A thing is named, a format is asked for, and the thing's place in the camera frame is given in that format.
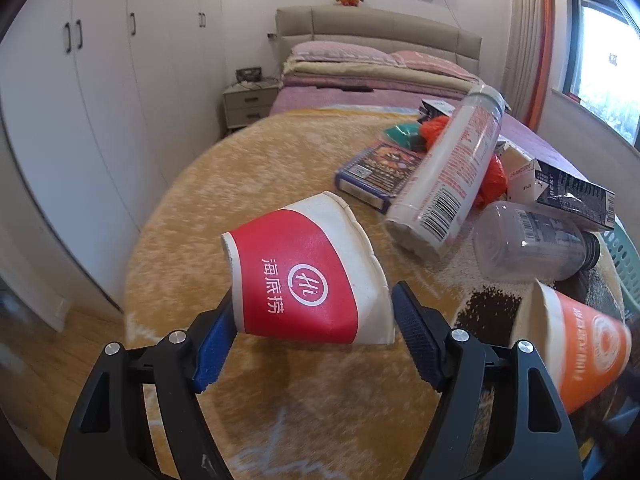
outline wardrobe door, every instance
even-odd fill
[[[127,0],[129,43],[149,138],[170,184],[194,158],[177,89],[164,0]]]
[[[71,52],[71,0],[28,0],[0,43],[0,102],[35,201],[84,270],[122,304],[138,236],[95,143]]]
[[[149,139],[129,49],[127,0],[73,0],[76,67],[95,139],[142,227],[166,190]]]
[[[205,70],[209,75],[212,90],[211,103],[214,112],[215,139],[222,135],[220,106],[222,92],[225,89],[225,42],[222,21],[222,0],[200,0],[200,8],[204,14],[204,27],[201,29],[204,46]]]
[[[199,0],[165,4],[185,125],[198,156],[216,140],[216,101],[204,59],[202,10]]]

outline drawer handle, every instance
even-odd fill
[[[66,32],[65,52],[67,54],[71,54],[71,25],[69,24],[69,22],[66,22],[63,28]]]
[[[82,20],[76,20],[76,27],[78,28],[78,50],[84,45],[84,37],[82,36]]]

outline crumpled cup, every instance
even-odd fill
[[[222,235],[239,332],[391,344],[382,267],[347,203],[325,191]]]
[[[631,352],[622,322],[537,281],[520,303],[510,346],[519,339],[538,350],[567,413],[615,381]]]

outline pillow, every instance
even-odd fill
[[[412,70],[448,75],[472,83],[478,83],[480,81],[477,75],[467,72],[460,65],[456,65],[454,62],[442,59],[441,57],[430,56],[429,54],[422,54],[421,52],[412,52],[411,50],[394,52],[391,56],[396,60],[398,66],[405,66]]]
[[[370,46],[338,43],[337,41],[307,41],[291,49],[293,61],[360,61],[389,66],[402,66],[389,54]]]

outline window frame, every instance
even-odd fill
[[[570,0],[571,4],[571,35],[569,44],[569,59],[566,66],[566,73],[564,75],[564,85],[562,86],[562,93],[566,96],[571,94],[571,86],[574,82],[575,73],[581,64],[582,58],[582,36],[580,26],[580,10],[582,7],[590,7],[591,9],[599,10],[608,14],[612,18],[616,18],[621,22],[628,25],[628,21],[623,16],[622,12],[618,9],[616,4],[612,0]],[[635,147],[640,151],[640,118],[638,120],[638,126],[636,127],[636,143],[630,146]]]

